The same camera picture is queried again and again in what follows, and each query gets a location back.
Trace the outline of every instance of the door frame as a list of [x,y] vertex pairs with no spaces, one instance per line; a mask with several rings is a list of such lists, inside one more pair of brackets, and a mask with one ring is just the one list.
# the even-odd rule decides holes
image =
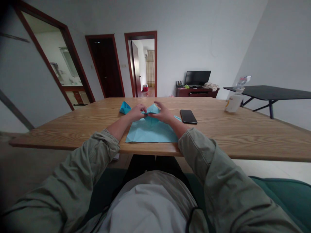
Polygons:
[[105,94],[103,85],[102,85],[101,80],[100,80],[99,72],[98,72],[98,69],[97,69],[97,66],[96,66],[96,63],[95,63],[95,59],[94,59],[94,56],[93,56],[93,52],[92,52],[92,50],[91,50],[91,45],[90,45],[89,39],[108,39],[108,38],[111,38],[111,39],[112,39],[112,42],[113,42],[114,53],[115,53],[116,59],[117,59],[119,78],[120,78],[120,81],[121,81],[122,93],[123,93],[123,97],[125,97],[125,94],[124,94],[124,87],[123,87],[123,81],[122,81],[122,75],[121,75],[121,69],[120,69],[120,63],[119,63],[119,58],[118,58],[118,53],[117,53],[116,40],[114,39],[114,34],[86,35],[86,36],[85,36],[85,39],[86,39],[86,42],[87,42],[87,46],[88,46],[88,49],[90,50],[90,54],[91,54],[91,57],[92,57],[92,61],[93,61],[93,64],[94,64],[94,67],[95,67],[95,70],[96,70],[96,74],[97,74],[97,77],[98,77],[98,81],[99,81],[99,83],[100,83],[101,90],[103,91],[104,98],[106,98],[106,94]]
[[50,73],[52,74],[57,86],[59,87],[61,93],[63,94],[65,100],[67,101],[68,105],[70,106],[70,109],[72,111],[74,111],[74,107],[73,105],[71,104],[66,92],[64,91],[63,87],[62,87],[62,84],[60,83],[59,79],[57,78],[52,66],[50,65],[50,62],[49,60],[47,59],[43,49],[41,48],[35,34],[33,33],[32,29],[30,28],[27,20],[25,19],[23,12],[37,18],[37,19],[40,19],[56,28],[58,28],[60,31],[61,31],[61,34],[63,36],[63,39],[65,41],[65,44],[67,46],[67,49],[69,51],[69,54],[72,58],[72,61],[75,65],[75,68],[79,74],[79,78],[81,80],[81,83],[84,87],[84,90],[85,90],[85,93],[87,94],[87,97],[90,101],[90,103],[93,103],[95,102],[95,98],[93,96],[93,93],[92,93],[92,90],[90,88],[90,85],[88,83],[88,80],[86,78],[86,74],[84,72],[84,69],[83,69],[83,66],[82,66],[82,63],[80,61],[80,58],[79,58],[79,55],[77,53],[77,50],[75,48],[75,45],[74,45],[74,42],[72,40],[72,37],[70,35],[70,32],[69,32],[69,29],[67,27],[67,25],[59,22],[58,20],[50,17],[49,15],[43,13],[42,11],[34,8],[33,6],[21,1],[21,0],[17,0],[14,4],[14,10],[17,14],[17,16],[19,17],[20,21],[22,22],[24,28],[26,29],[26,31],[28,32],[29,36],[31,37],[33,43],[35,44],[39,54],[41,55],[43,61],[45,62],[46,66],[48,67]]
[[132,74],[132,63],[131,63],[131,58],[130,58],[129,40],[139,40],[139,39],[154,39],[155,40],[155,97],[156,97],[156,92],[157,92],[156,91],[157,90],[157,34],[158,34],[157,31],[124,33],[127,60],[129,62],[129,71],[130,71],[133,97],[135,97],[135,90],[134,90],[134,82],[133,82],[133,74]]

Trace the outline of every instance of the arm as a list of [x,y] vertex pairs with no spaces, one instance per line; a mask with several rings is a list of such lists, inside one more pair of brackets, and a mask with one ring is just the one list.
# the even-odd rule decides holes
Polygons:
[[67,157],[35,190],[4,213],[12,232],[74,232],[88,211],[93,187],[118,153],[127,126],[144,117],[143,105],[133,108]]
[[181,153],[204,184],[207,214],[217,232],[301,232],[215,140],[173,120],[169,110],[157,104],[161,113],[153,117],[169,124],[179,138]]

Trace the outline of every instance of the ceiling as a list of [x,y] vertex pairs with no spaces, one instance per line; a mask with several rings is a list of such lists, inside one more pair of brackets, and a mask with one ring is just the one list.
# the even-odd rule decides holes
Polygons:
[[155,40],[154,39],[145,39],[140,40],[143,43],[144,49],[154,50],[155,49]]
[[25,12],[22,12],[25,16],[30,28],[32,29],[33,33],[43,33],[43,32],[53,32],[53,31],[59,31],[58,28],[43,22],[40,19],[37,19]]

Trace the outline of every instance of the tv screen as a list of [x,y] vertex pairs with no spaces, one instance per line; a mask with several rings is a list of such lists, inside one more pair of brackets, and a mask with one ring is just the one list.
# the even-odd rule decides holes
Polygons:
[[187,71],[185,84],[189,86],[203,86],[208,82],[211,71]]

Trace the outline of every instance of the wooden cabinet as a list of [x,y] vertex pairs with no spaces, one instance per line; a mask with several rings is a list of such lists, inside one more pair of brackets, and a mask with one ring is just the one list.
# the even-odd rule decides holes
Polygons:
[[213,92],[213,89],[208,88],[189,88],[189,89],[185,89],[185,88],[177,88],[176,90],[176,97],[212,97],[212,98],[216,98],[217,94],[218,94],[218,90]]
[[63,86],[63,89],[73,105],[90,103],[83,86]]

